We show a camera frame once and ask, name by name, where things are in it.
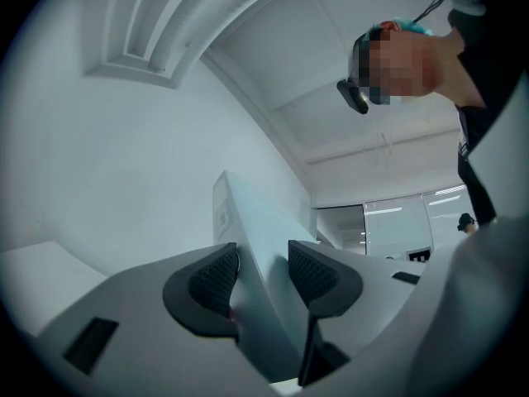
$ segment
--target vr headset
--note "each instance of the vr headset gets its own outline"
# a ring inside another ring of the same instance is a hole
[[[423,17],[430,14],[430,12],[437,9],[444,0],[433,0],[430,4],[430,6],[427,7],[427,9],[421,13],[416,19],[414,19],[414,22],[419,22]],[[358,40],[356,40],[355,45],[353,49],[357,48],[357,43],[359,43],[358,47],[362,46],[361,41],[363,40],[364,36],[361,36]],[[368,48],[364,51],[369,51],[369,42],[367,41]],[[356,64],[359,63],[358,58],[355,54],[351,56],[351,67],[354,67]],[[369,111],[369,107],[367,105],[367,102],[365,101],[364,96],[360,92],[359,85],[355,82],[353,79],[354,70],[350,69],[349,78],[343,79],[342,81],[339,81],[338,84],[336,84],[336,87],[338,88],[338,91],[340,91],[340,94],[345,99],[347,104],[349,104],[349,107],[353,110],[357,111],[358,113],[365,115]],[[380,87],[363,87],[366,91],[366,93],[369,95],[370,102],[374,104],[389,104],[389,96],[383,95],[381,93]]]

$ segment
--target white wall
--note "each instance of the white wall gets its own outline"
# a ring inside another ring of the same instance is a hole
[[[2,250],[55,240],[110,275],[209,246],[223,170],[309,222],[307,190],[204,65],[179,90],[81,78],[82,10],[49,2],[12,55]]]
[[[458,132],[380,149],[310,167],[313,207],[392,199],[459,184]]]
[[[106,278],[55,242],[0,254],[2,300],[13,322],[33,336]]]
[[[340,228],[330,210],[317,211],[316,228],[335,248],[343,248]]]

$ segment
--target man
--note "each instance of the man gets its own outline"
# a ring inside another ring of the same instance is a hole
[[[454,103],[462,131],[458,173],[480,225],[496,214],[468,155],[498,118],[522,73],[521,41],[503,35],[504,10],[489,10],[489,1],[483,16],[452,10],[447,36],[431,36],[399,18],[382,22],[356,41],[349,60],[351,78],[374,103],[434,92]]]
[[[457,230],[469,235],[475,232],[476,229],[476,221],[468,213],[463,213],[460,217],[460,224],[457,226]]]

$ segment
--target black slot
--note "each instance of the black slot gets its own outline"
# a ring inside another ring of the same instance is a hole
[[[117,322],[106,319],[92,319],[64,354],[64,359],[86,375],[90,375],[117,325]]]
[[[395,280],[402,282],[408,282],[409,284],[417,285],[417,282],[421,279],[419,275],[408,274],[407,272],[397,272],[392,276]]]

